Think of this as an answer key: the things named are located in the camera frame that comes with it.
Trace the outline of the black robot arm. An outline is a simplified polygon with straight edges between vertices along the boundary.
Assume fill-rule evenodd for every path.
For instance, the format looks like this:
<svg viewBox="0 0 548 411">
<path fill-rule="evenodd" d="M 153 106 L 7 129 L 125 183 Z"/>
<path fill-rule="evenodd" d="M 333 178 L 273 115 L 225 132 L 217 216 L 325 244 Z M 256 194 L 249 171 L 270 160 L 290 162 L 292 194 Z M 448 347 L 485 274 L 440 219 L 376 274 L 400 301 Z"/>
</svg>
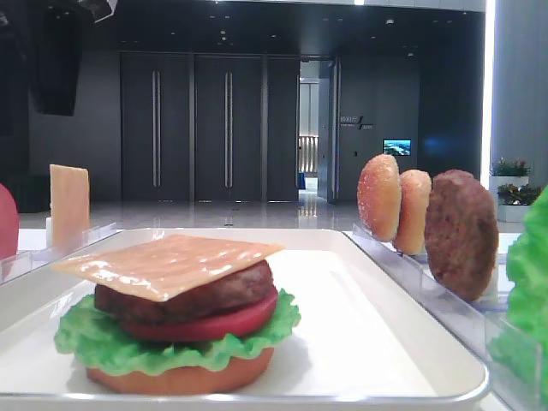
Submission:
<svg viewBox="0 0 548 411">
<path fill-rule="evenodd" d="M 15 128 L 15 95 L 40 115 L 71 118 L 81 61 L 115 37 L 115 1 L 1 2 L 1 134 Z"/>
</svg>

